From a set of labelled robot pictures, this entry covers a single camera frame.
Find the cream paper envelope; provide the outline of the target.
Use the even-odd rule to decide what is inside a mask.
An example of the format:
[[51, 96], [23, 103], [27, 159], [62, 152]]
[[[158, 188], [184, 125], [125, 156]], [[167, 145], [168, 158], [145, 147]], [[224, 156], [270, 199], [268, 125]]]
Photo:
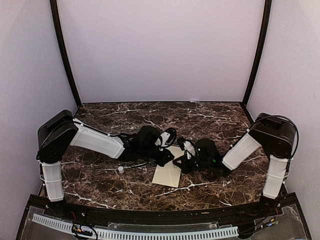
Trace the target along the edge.
[[173, 160], [163, 167], [157, 165], [154, 171], [152, 183], [167, 187], [177, 188], [181, 177], [181, 169], [173, 164]]

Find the white glue stick cap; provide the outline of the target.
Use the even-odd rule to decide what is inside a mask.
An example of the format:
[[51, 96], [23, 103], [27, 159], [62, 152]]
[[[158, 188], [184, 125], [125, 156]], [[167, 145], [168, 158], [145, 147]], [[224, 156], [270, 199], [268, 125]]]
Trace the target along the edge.
[[124, 173], [124, 168], [122, 167], [122, 166], [119, 166], [118, 167], [118, 172], [120, 173], [120, 174], [123, 174]]

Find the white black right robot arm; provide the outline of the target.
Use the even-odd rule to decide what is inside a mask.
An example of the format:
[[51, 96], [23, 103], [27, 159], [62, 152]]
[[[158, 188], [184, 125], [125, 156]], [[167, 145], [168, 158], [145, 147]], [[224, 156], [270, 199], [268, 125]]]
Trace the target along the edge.
[[182, 174], [209, 172], [213, 178], [225, 177], [238, 168], [256, 151], [263, 151], [268, 159], [264, 199], [255, 205], [255, 213], [266, 217], [275, 208], [275, 200], [289, 174], [300, 141], [296, 124], [288, 117], [260, 113], [245, 133], [220, 154], [215, 142], [208, 138], [196, 142], [178, 139], [184, 154], [173, 160]]

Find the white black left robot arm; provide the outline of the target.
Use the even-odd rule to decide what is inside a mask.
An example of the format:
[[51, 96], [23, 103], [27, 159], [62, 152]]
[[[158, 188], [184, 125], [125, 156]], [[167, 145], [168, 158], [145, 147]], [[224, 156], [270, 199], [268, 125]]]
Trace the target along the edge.
[[109, 134], [89, 126], [63, 110], [37, 130], [38, 151], [43, 181], [51, 210], [60, 218], [71, 213], [65, 203], [62, 183], [61, 161], [66, 150], [75, 146], [91, 150], [120, 162], [135, 162], [138, 159], [153, 160], [163, 167], [174, 159], [169, 147], [174, 143], [177, 131], [168, 128], [160, 131], [144, 125], [138, 133]]

